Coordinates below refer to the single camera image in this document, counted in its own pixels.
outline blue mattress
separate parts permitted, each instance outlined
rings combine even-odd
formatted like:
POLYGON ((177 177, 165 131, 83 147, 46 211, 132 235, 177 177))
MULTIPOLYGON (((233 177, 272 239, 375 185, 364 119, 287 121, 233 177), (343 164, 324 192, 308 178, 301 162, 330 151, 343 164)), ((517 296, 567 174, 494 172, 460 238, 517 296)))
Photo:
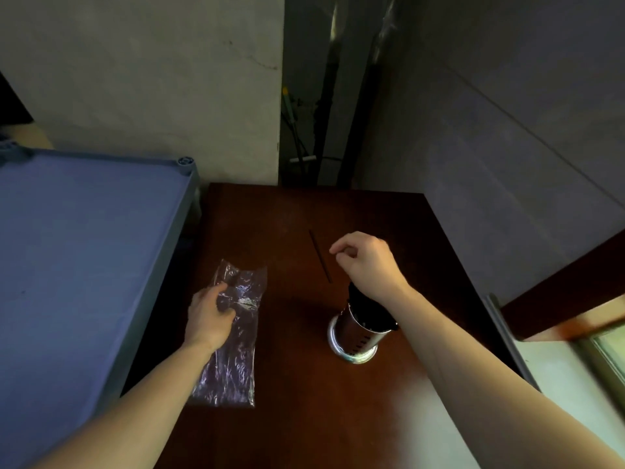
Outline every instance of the blue mattress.
POLYGON ((35 150, 0 167, 0 466, 119 396, 197 173, 35 150))

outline metal cylinder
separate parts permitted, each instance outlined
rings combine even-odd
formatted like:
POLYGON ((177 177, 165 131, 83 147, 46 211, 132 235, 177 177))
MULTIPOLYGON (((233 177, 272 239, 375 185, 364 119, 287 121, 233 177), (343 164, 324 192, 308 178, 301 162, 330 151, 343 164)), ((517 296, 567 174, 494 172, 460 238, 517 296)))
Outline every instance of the metal cylinder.
POLYGON ((362 327, 355 320, 349 303, 337 317, 334 325, 336 343, 345 354, 351 356, 371 350, 389 332, 391 332, 390 329, 384 332, 374 332, 362 327))

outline plastic bag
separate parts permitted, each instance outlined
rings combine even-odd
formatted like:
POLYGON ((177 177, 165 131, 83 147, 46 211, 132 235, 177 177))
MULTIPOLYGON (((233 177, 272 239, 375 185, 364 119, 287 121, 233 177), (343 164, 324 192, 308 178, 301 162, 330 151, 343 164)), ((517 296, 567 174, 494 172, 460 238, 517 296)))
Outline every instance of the plastic bag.
POLYGON ((217 308, 236 311, 226 343, 204 366, 191 392, 191 402, 210 406, 254 407, 254 350, 258 307, 267 288, 267 268, 239 270, 222 260, 211 286, 225 281, 228 289, 219 293, 217 308))

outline white wall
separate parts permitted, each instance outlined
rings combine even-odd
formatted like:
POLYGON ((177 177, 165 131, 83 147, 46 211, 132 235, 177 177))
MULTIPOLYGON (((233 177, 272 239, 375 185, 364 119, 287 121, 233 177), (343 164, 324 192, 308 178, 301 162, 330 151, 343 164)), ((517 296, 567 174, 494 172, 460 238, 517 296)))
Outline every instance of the white wall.
POLYGON ((0 0, 0 70, 58 149, 275 184, 284 0, 0 0))
POLYGON ((625 228, 625 2, 402 0, 356 181, 509 302, 625 228))

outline wooden table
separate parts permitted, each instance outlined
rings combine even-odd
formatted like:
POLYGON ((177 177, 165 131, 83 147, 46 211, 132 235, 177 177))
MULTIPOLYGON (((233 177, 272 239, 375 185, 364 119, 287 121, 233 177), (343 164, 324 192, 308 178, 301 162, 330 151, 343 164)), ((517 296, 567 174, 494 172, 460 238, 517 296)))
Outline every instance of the wooden table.
POLYGON ((341 360, 326 340, 349 283, 327 250, 361 230, 385 238, 408 281, 509 362, 423 195, 212 184, 203 211, 191 291, 222 258, 268 267, 256 408, 187 406, 158 468, 404 467, 424 462, 428 438, 442 445, 435 458, 455 458, 449 466, 476 464, 401 331, 362 365, 341 360))

